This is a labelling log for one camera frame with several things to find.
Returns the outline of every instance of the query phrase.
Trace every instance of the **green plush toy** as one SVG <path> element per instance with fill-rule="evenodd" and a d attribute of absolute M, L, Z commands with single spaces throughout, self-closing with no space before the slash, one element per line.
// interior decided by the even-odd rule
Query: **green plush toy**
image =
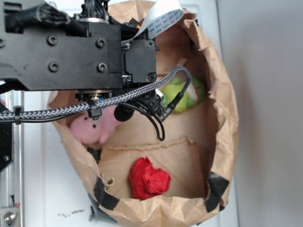
<path fill-rule="evenodd" d="M 181 83 L 179 78 L 173 79 L 173 81 L 167 85 L 165 85 L 161 92 L 163 93 L 163 104 L 167 106 L 178 94 L 179 91 L 182 90 L 184 83 Z M 201 102 L 205 95 L 205 86 L 202 81 L 193 77 L 191 80 L 191 84 L 187 88 L 183 98 L 177 104 L 174 112 L 180 113 L 190 108 L 191 106 L 196 105 Z"/>

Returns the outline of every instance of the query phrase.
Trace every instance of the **brown paper bag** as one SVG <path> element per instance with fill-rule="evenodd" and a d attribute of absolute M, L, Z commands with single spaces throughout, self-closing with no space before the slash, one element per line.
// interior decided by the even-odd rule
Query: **brown paper bag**
<path fill-rule="evenodd" d="M 111 6 L 109 13 L 120 22 L 132 17 L 142 21 L 153 4 L 124 2 Z M 156 55 L 158 77 L 176 65 L 184 65 L 208 91 L 201 103 L 165 120 L 164 142 L 157 141 L 150 122 L 135 113 L 106 142 L 97 165 L 87 146 L 63 127 L 79 114 L 54 123 L 90 197 L 110 216 L 107 219 L 122 226 L 187 227 L 209 219 L 227 205 L 238 148 L 237 105 L 224 65 L 195 17 L 185 10 L 177 24 L 156 38 L 160 49 Z M 52 92 L 49 107 L 76 104 L 74 93 Z M 99 144 L 89 146 L 100 148 Z M 127 169 L 144 156 L 151 157 L 156 168 L 177 176 L 172 177 L 168 192 L 140 201 L 131 198 Z"/>

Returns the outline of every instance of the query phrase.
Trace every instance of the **pink stuffed animal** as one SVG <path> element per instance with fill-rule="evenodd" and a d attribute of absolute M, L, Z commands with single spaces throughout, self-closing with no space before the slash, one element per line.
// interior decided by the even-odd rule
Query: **pink stuffed animal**
<path fill-rule="evenodd" d="M 103 144 L 114 134 L 116 127 L 122 122 L 114 116 L 115 106 L 108 106 L 102 109 L 102 116 L 99 120 L 93 121 L 88 113 L 76 118 L 71 123 L 71 131 L 78 141 L 84 144 L 93 144 L 97 141 Z"/>

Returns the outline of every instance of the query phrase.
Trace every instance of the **ribbon cable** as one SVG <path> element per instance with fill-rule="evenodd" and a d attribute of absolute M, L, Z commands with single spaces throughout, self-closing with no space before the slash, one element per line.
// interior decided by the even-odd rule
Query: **ribbon cable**
<path fill-rule="evenodd" d="M 146 15 L 137 34 L 131 39 L 122 41 L 122 46 L 135 39 L 145 29 L 148 30 L 149 39 L 155 38 L 177 23 L 183 15 L 183 9 L 178 0 L 159 0 Z"/>

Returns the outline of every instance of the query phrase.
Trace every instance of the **cable tie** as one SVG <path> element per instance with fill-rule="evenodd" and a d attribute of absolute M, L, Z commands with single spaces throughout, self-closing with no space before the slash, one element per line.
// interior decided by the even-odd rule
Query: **cable tie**
<path fill-rule="evenodd" d="M 89 114 L 89 118 L 92 118 L 93 120 L 98 120 L 99 117 L 102 115 L 101 108 L 96 106 L 96 103 L 94 100 L 87 101 L 90 109 L 87 111 Z"/>
<path fill-rule="evenodd" d="M 21 112 L 23 112 L 23 106 L 20 106 L 20 105 L 14 106 L 15 123 L 17 125 L 21 124 L 21 118 L 20 118 L 20 113 Z"/>

